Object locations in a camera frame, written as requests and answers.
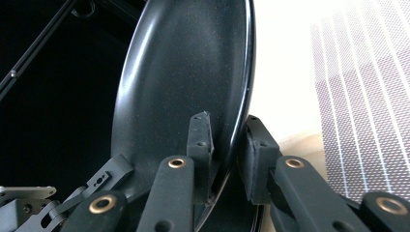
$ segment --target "black frying pan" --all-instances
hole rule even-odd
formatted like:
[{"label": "black frying pan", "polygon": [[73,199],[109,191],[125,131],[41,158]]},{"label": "black frying pan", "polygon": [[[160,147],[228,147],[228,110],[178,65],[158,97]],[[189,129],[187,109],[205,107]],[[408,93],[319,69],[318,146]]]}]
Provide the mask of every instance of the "black frying pan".
[{"label": "black frying pan", "polygon": [[149,191],[164,158],[186,154],[190,117],[202,111],[211,114],[218,195],[248,116],[253,64],[251,1],[148,1],[122,72],[112,130],[111,156],[122,154],[135,167],[122,185],[129,201]]}]

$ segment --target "bolt hole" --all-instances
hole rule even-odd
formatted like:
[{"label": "bolt hole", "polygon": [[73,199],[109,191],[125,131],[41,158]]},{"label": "bolt hole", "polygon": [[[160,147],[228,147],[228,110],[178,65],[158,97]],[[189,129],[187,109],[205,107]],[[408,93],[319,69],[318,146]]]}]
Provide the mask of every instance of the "bolt hole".
[{"label": "bolt hole", "polygon": [[156,232],[168,232],[171,230],[171,223],[167,220],[161,220],[155,225]]},{"label": "bolt hole", "polygon": [[104,200],[101,200],[101,201],[97,202],[96,207],[97,208],[104,208],[108,204],[109,204],[109,201],[104,199]]},{"label": "bolt hole", "polygon": [[27,204],[24,206],[23,211],[26,214],[31,214],[31,212],[33,212],[33,206],[31,206],[30,204]]},{"label": "bolt hole", "polygon": [[298,159],[287,159],[286,164],[290,167],[293,168],[301,168],[304,167],[305,165]]},{"label": "bolt hole", "polygon": [[396,201],[388,197],[377,197],[377,205],[384,211],[389,212],[394,215],[404,216],[408,214],[407,208],[401,204],[399,201]]},{"label": "bolt hole", "polygon": [[353,227],[348,223],[342,221],[335,221],[333,227],[338,232],[353,232]]},{"label": "bolt hole", "polygon": [[100,196],[99,198],[95,199],[91,202],[90,207],[88,208],[91,213],[97,215],[105,213],[111,210],[115,203],[117,202],[117,198],[113,195],[104,195]]},{"label": "bolt hole", "polygon": [[168,162],[168,165],[172,168],[180,168],[185,166],[185,161],[183,159],[173,159]]},{"label": "bolt hole", "polygon": [[96,4],[94,1],[88,1],[88,4],[78,4],[75,7],[76,9],[72,10],[72,14],[78,18],[90,18],[96,11]]}]

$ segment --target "grid pattern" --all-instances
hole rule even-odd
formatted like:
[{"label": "grid pattern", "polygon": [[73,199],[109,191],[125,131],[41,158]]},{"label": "grid pattern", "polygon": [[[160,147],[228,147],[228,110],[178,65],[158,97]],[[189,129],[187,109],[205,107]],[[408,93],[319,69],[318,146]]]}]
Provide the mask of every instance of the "grid pattern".
[{"label": "grid pattern", "polygon": [[342,1],[311,36],[330,185],[410,200],[410,2]]}]

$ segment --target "screw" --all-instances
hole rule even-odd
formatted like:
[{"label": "screw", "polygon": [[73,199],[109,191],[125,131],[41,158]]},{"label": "screw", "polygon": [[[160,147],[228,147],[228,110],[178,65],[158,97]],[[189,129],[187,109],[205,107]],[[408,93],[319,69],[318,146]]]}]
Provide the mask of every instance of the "screw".
[{"label": "screw", "polygon": [[11,71],[11,77],[17,77],[17,72]]},{"label": "screw", "polygon": [[30,214],[33,211],[33,207],[29,204],[25,205],[23,208],[24,213]]}]

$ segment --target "metal bracket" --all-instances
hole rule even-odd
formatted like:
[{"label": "metal bracket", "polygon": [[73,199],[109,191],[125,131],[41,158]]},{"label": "metal bracket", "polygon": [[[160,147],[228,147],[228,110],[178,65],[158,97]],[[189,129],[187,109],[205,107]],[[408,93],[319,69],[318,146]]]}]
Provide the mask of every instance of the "metal bracket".
[{"label": "metal bracket", "polygon": [[55,187],[0,187],[0,206],[15,199],[46,199],[55,192]]},{"label": "metal bracket", "polygon": [[16,199],[0,207],[0,231],[16,231],[28,218],[37,215],[49,202],[50,200],[44,199]]},{"label": "metal bracket", "polygon": [[[78,188],[63,204],[57,201],[49,203],[40,214],[30,217],[17,232],[29,231],[52,231],[62,221],[67,219],[65,214],[69,213],[84,199],[94,192],[105,189],[111,190],[120,185],[125,178],[133,172],[133,167],[122,156],[111,158],[88,182],[88,188],[82,190]],[[44,226],[45,221],[50,221],[48,226]]]}]

